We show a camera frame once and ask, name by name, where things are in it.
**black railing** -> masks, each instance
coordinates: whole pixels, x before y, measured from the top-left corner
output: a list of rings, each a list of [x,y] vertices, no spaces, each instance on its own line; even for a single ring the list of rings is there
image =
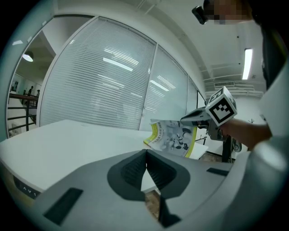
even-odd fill
[[[29,109],[37,109],[37,103],[38,103],[38,97],[34,96],[25,96],[25,95],[18,95],[14,93],[9,94],[9,98],[12,99],[20,99],[22,102],[26,103],[26,106],[24,107],[8,107],[7,109],[13,110],[13,109],[26,109],[26,115],[24,116],[17,116],[17,117],[11,117],[7,120],[16,120],[21,118],[26,118],[26,123],[17,127],[9,128],[8,131],[26,127],[26,131],[29,131],[29,125],[36,124],[36,115],[30,115]]]

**magazine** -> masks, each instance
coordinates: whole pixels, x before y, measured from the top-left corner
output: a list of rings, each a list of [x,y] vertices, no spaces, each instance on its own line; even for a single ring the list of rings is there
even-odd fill
[[[152,149],[181,157],[190,157],[197,127],[183,126],[175,120],[151,120],[152,135],[144,143]]]

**white cube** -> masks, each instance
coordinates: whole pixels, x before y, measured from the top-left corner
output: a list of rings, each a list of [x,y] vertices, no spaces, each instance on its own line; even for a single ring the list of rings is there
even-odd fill
[[[206,106],[206,112],[219,127],[237,114],[236,102],[226,87],[213,94]]]

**black cutout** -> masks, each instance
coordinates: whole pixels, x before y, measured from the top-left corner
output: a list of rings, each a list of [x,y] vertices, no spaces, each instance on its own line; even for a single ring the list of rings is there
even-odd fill
[[[80,189],[68,189],[58,201],[43,214],[44,217],[60,226],[82,193],[83,190]]]
[[[214,173],[214,174],[217,174],[217,175],[220,175],[220,176],[227,176],[229,174],[229,171],[220,170],[220,169],[217,169],[217,168],[209,168],[207,170],[207,172],[211,172],[211,173]]]
[[[180,196],[190,182],[186,168],[147,150],[147,169],[164,199]]]
[[[177,215],[170,214],[165,199],[162,196],[160,196],[158,221],[165,228],[167,228],[179,222],[180,220],[181,219]]]
[[[107,180],[116,194],[126,200],[145,201],[141,182],[146,169],[146,150],[120,161],[107,173]]]

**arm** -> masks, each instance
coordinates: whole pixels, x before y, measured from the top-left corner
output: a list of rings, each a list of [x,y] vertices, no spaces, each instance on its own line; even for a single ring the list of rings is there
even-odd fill
[[[246,145],[250,150],[257,143],[267,140],[272,136],[268,125],[254,125],[237,119],[231,119],[221,125],[220,129],[224,135],[232,136],[235,140]]]

